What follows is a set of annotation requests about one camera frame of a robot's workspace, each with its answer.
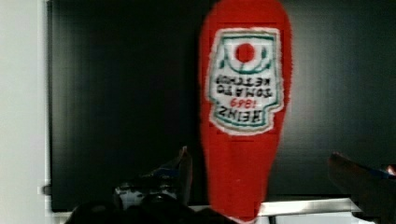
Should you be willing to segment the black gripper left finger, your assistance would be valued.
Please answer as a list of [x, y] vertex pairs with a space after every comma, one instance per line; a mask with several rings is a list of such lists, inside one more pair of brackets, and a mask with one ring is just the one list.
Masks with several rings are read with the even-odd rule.
[[122, 181], [113, 192], [118, 208], [140, 205], [149, 195], [165, 194], [187, 205], [191, 195], [192, 157], [184, 146], [172, 160], [158, 168]]

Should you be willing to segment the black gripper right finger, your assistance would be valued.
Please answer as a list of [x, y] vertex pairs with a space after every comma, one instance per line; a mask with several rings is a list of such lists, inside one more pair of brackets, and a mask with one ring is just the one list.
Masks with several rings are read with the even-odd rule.
[[395, 175], [358, 164], [338, 152], [328, 159], [329, 178], [356, 204], [356, 218], [395, 224]]

